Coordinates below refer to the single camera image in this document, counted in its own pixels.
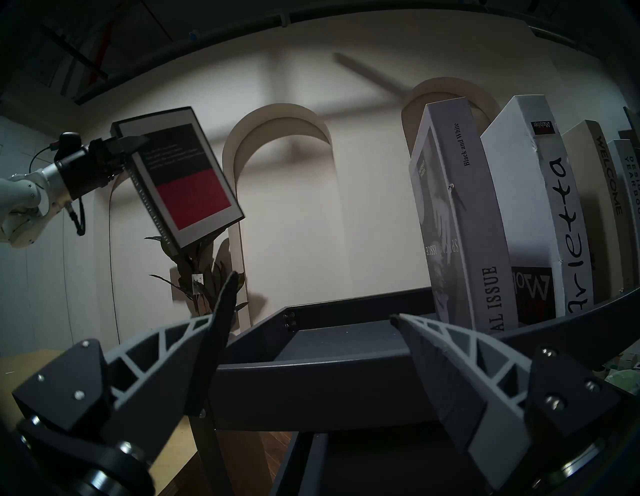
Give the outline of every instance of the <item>black cable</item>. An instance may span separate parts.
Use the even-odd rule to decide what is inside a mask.
[[[31,166],[33,165],[33,161],[36,159],[36,157],[40,155],[44,150],[50,150],[51,149],[50,147],[51,145],[47,145],[45,148],[43,148],[33,156],[33,158],[31,159],[31,163],[29,164],[29,174],[31,173]]]
[[[69,213],[69,217],[76,226],[76,233],[78,236],[84,236],[86,223],[84,222],[84,205],[82,203],[82,197],[78,198],[78,201],[80,202],[80,222],[78,222],[78,216],[76,215],[76,212],[74,212],[73,208],[68,208],[67,211]]]

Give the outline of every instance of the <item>wooden floor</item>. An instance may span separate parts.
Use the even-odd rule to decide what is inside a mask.
[[[261,432],[260,438],[271,480],[274,480],[291,441],[291,433]],[[158,496],[213,496],[197,452]]]
[[[267,456],[267,465],[271,473],[271,480],[274,480],[285,453],[291,441],[290,432],[261,432],[264,454]]]

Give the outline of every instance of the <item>red and black book cover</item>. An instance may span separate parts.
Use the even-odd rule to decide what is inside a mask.
[[[145,136],[140,157],[179,230],[231,206],[191,124]]]

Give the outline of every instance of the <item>gray book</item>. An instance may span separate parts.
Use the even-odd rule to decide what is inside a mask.
[[[482,135],[514,267],[550,268],[556,316],[593,306],[587,230],[543,95],[513,97]]]
[[[467,99],[425,107],[409,170],[438,318],[486,333],[517,328],[500,210]]]
[[[589,236],[593,299],[600,303],[634,285],[628,212],[622,203],[624,190],[600,124],[583,120],[562,138]]]
[[[627,212],[634,285],[640,284],[640,165],[630,140],[611,140],[611,158],[616,168],[621,203]]]

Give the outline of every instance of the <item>hardcover book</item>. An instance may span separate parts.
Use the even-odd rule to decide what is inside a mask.
[[[114,122],[111,135],[148,138],[126,169],[172,253],[244,218],[191,107]]]
[[[611,140],[609,150],[616,168],[622,195],[622,204],[627,211],[630,247],[634,267],[634,285],[640,284],[640,166],[637,150],[630,140]]]
[[[550,268],[556,316],[593,306],[587,231],[543,95],[513,97],[482,135],[514,267]]]
[[[633,112],[628,107],[622,107],[622,108],[625,111],[625,115],[627,116],[627,120],[629,121],[629,124],[631,125],[631,131],[636,135],[636,139],[632,141],[634,143],[637,143],[638,141],[640,141],[640,116],[638,116],[638,114]]]
[[[502,220],[467,99],[426,105],[409,171],[438,318],[486,333],[517,328]]]
[[[518,320],[530,325],[556,317],[554,278],[550,267],[512,267]]]
[[[583,120],[562,135],[589,236],[593,299],[606,301],[634,285],[628,212],[600,125]]]

